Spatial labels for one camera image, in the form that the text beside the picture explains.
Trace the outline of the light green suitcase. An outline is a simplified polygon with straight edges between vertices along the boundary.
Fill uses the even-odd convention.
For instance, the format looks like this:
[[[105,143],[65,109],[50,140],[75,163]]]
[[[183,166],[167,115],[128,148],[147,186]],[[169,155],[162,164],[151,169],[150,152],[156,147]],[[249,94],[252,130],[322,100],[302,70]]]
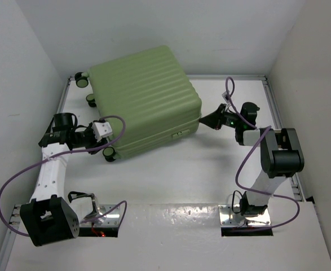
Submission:
[[[91,86],[90,106],[107,117],[113,137],[106,161],[128,159],[198,130],[202,101],[171,49],[158,46],[90,67],[74,79]]]

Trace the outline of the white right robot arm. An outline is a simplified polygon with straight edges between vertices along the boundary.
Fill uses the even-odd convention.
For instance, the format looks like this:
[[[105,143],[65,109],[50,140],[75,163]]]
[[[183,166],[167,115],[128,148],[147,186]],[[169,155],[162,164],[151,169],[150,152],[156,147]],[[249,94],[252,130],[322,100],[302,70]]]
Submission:
[[[262,170],[252,187],[244,188],[240,199],[239,214],[256,216],[265,212],[274,192],[287,178],[292,178],[304,169],[304,156],[298,134],[294,128],[256,129],[259,107],[245,102],[239,114],[228,112],[225,104],[199,122],[219,130],[223,126],[234,128],[236,142],[241,146],[260,148]]]

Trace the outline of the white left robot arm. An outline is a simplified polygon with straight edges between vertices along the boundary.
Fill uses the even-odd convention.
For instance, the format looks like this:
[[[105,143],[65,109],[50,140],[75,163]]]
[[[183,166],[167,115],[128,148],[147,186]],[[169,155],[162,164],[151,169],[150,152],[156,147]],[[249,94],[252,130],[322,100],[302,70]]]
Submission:
[[[77,238],[81,221],[98,214],[93,193],[64,193],[65,174],[71,151],[84,148],[96,154],[97,148],[107,143],[112,128],[104,120],[93,121],[82,131],[78,127],[74,114],[57,113],[39,142],[44,163],[29,203],[20,208],[36,247]]]

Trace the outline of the right aluminium table rail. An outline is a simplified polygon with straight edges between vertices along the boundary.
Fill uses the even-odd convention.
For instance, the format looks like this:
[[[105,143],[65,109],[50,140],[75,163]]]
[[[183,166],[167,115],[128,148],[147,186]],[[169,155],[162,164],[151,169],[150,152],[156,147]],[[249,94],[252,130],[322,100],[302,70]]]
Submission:
[[[280,146],[286,147],[285,150],[275,151],[276,173],[286,173],[289,175],[295,200],[300,202],[312,202],[314,204],[315,202],[312,196],[306,197],[298,175],[304,168],[304,157],[297,133],[294,128],[283,128],[279,107],[267,77],[264,77],[263,87],[266,92],[273,122],[276,127],[275,129],[280,130],[280,135],[276,134],[276,136],[281,143]]]

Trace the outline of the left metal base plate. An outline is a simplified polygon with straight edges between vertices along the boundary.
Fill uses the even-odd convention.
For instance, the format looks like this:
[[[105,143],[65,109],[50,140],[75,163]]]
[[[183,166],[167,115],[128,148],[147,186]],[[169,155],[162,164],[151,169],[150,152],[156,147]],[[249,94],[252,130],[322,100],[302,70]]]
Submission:
[[[81,223],[80,227],[81,228],[91,228],[93,226],[94,228],[118,228],[119,223],[120,223],[120,207],[117,207],[114,209],[112,212],[109,212],[114,205],[109,205],[109,204],[101,204],[98,206],[97,216],[102,216],[103,214],[107,213],[107,215],[102,216],[101,218],[86,222],[86,223]]]

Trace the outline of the metal base plate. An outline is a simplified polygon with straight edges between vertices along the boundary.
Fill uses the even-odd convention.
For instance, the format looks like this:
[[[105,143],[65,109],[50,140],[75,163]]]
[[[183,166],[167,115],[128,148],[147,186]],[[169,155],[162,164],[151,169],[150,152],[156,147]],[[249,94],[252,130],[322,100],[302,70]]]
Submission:
[[[94,228],[118,228],[119,223],[120,223],[120,207],[117,207],[114,209],[112,212],[109,212],[114,205],[109,205],[109,204],[101,204],[98,206],[97,216],[102,216],[103,214],[107,213],[107,215],[102,216],[101,218],[86,222],[86,223],[81,223],[80,227],[81,228],[91,228],[93,226]]]
[[[239,205],[233,208],[231,204],[218,206],[220,226],[222,228],[264,228],[271,226],[268,209],[261,215],[241,215]]]

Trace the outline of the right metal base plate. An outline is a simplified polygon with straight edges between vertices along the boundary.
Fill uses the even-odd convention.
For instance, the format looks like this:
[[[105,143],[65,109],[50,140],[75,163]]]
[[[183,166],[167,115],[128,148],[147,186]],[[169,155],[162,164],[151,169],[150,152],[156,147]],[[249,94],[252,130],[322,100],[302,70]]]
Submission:
[[[241,215],[239,205],[233,208],[231,204],[218,206],[220,226],[222,228],[264,228],[271,226],[268,209],[261,215]]]

